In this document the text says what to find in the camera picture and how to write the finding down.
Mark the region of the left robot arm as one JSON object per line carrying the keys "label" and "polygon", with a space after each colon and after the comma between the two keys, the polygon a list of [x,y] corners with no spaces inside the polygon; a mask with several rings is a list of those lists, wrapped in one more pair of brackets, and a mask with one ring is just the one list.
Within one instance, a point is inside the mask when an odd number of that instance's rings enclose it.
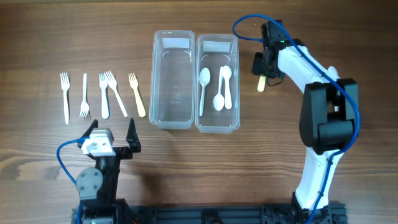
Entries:
{"label": "left robot arm", "polygon": [[81,171],[76,178],[80,204],[72,210],[72,224],[76,223],[139,223],[127,202],[116,198],[120,163],[141,152],[135,122],[130,119],[126,136],[127,146],[114,147],[109,128],[98,127],[94,120],[78,140],[78,147],[95,161],[95,166]]}

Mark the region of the yellow plastic spoon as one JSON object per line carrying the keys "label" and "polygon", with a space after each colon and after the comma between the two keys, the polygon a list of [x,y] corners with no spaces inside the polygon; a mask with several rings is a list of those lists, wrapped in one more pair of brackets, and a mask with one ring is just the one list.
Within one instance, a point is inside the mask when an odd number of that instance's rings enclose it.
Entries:
{"label": "yellow plastic spoon", "polygon": [[262,75],[259,77],[259,81],[257,84],[258,92],[263,92],[265,90],[265,86],[266,86],[266,76]]}

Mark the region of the white spoon wide handle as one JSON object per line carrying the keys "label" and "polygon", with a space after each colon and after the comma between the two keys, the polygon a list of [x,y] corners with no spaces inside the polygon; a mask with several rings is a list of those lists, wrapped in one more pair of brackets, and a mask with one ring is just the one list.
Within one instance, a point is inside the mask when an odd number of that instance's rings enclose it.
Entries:
{"label": "white spoon wide handle", "polygon": [[225,108],[232,108],[231,91],[229,87],[229,79],[232,76],[231,68],[228,65],[223,67],[223,78],[225,82],[224,95],[225,95]]}

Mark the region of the white spoon thin handle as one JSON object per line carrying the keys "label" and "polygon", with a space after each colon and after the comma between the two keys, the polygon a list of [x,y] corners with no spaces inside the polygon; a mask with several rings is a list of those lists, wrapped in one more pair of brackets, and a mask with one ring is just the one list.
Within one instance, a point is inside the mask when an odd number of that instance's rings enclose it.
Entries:
{"label": "white spoon thin handle", "polygon": [[208,68],[203,68],[199,75],[199,82],[201,84],[201,97],[200,97],[200,116],[203,115],[204,100],[205,100],[205,88],[209,84],[211,79],[210,71]]}

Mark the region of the yellow plastic fork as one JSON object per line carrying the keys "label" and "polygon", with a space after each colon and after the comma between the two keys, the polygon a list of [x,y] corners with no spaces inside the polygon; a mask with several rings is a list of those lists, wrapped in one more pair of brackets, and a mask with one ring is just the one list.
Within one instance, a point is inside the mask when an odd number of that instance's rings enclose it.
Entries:
{"label": "yellow plastic fork", "polygon": [[143,118],[143,117],[146,116],[146,111],[145,111],[144,104],[142,102],[142,99],[141,99],[141,96],[140,96],[140,93],[139,93],[139,83],[138,83],[137,78],[136,78],[134,73],[130,73],[128,75],[128,77],[129,77],[130,86],[131,86],[131,88],[134,91],[134,96],[135,96],[135,99],[136,99],[138,115],[141,118]]}

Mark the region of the white spoon slanted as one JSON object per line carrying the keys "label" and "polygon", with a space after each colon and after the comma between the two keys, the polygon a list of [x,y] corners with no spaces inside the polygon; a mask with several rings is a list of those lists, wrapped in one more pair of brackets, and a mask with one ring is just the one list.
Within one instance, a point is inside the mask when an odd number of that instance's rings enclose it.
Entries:
{"label": "white spoon slanted", "polygon": [[221,93],[222,89],[222,83],[223,83],[223,67],[220,67],[220,73],[219,73],[219,80],[218,80],[218,92],[213,98],[213,106],[215,110],[221,111],[224,107],[224,96]]}

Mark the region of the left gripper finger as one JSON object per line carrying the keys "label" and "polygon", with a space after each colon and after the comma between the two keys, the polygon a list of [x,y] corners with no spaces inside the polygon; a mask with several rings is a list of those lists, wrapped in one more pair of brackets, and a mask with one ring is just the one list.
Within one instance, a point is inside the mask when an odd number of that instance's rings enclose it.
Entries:
{"label": "left gripper finger", "polygon": [[90,127],[83,133],[81,138],[87,138],[90,136],[91,132],[95,129],[98,128],[98,120],[94,119],[93,122],[91,123]]}
{"label": "left gripper finger", "polygon": [[141,152],[141,143],[137,136],[136,126],[133,118],[131,118],[129,122],[126,141],[132,152]]}

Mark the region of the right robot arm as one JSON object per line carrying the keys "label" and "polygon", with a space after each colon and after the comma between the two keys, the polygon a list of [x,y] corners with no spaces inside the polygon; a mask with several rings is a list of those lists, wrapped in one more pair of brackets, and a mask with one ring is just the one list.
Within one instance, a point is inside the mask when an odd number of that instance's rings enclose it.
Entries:
{"label": "right robot arm", "polygon": [[358,85],[324,68],[299,39],[262,39],[252,72],[266,79],[289,76],[303,93],[299,133],[306,147],[301,181],[292,196],[295,223],[325,220],[337,164],[359,134]]}

